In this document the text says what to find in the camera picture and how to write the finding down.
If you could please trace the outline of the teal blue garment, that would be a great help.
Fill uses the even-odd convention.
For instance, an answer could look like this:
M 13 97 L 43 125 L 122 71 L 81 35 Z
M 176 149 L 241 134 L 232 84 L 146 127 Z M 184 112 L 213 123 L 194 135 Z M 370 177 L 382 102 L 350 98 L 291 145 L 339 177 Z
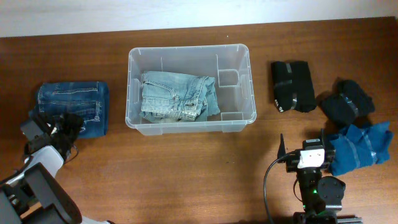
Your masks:
M 335 158 L 328 170 L 334 176 L 355 169 L 383 164 L 390 159 L 388 148 L 394 137 L 385 121 L 359 128 L 353 124 L 342 128 L 327 139 L 335 148 Z

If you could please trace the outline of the dark blue jeans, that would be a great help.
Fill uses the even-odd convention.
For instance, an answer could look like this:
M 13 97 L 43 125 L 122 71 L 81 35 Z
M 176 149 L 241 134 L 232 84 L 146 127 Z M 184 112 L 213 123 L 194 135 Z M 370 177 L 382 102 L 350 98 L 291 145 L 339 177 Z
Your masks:
M 100 138 L 108 131 L 109 88 L 105 82 L 44 83 L 35 94 L 36 104 L 29 116 L 45 113 L 58 120 L 73 113 L 83 120 L 79 138 Z

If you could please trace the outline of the black garment with tape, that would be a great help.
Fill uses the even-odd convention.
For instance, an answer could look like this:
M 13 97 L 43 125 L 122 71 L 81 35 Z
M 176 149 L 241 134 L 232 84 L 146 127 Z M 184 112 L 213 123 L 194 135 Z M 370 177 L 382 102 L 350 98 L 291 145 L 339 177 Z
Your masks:
M 288 110 L 308 113 L 317 107 L 307 62 L 272 62 L 271 74 L 274 101 L 280 113 Z

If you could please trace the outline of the clear plastic storage bin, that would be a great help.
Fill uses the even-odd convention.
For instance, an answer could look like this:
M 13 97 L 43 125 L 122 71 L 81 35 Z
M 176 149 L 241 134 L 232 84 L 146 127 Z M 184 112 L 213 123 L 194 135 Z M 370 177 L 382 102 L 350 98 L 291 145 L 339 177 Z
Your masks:
M 125 122 L 145 136 L 240 132 L 257 117 L 244 44 L 138 47 L 129 53 Z

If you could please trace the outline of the light blue jeans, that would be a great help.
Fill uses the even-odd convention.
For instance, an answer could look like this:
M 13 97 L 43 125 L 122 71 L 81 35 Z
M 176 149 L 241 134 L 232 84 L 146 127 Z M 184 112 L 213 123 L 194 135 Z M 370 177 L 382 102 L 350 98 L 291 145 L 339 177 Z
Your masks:
M 152 123 L 202 122 L 219 113 L 214 77 L 156 71 L 142 75 L 141 118 Z

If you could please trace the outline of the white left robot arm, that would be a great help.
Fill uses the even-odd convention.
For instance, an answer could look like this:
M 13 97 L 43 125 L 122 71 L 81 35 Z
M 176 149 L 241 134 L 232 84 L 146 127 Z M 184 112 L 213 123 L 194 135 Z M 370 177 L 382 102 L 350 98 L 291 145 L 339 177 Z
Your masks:
M 292 206 L 275 159 L 278 133 L 260 121 L 238 133 L 143 136 L 129 131 L 84 140 L 55 180 L 38 165 L 16 187 L 19 204 L 117 223 L 283 223 Z

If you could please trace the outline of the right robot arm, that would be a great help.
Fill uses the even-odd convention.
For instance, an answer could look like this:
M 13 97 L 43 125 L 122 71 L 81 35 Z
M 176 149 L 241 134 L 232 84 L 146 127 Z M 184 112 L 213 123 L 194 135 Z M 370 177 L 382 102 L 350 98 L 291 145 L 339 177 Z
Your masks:
M 302 142 L 302 148 L 290 153 L 280 141 L 278 157 L 286 165 L 286 171 L 296 173 L 303 212 L 293 214 L 294 224 L 349 224 L 362 223 L 356 216 L 339 217 L 346 184 L 333 176 L 322 176 L 335 158 L 335 148 L 327 140 L 324 130 L 320 137 Z

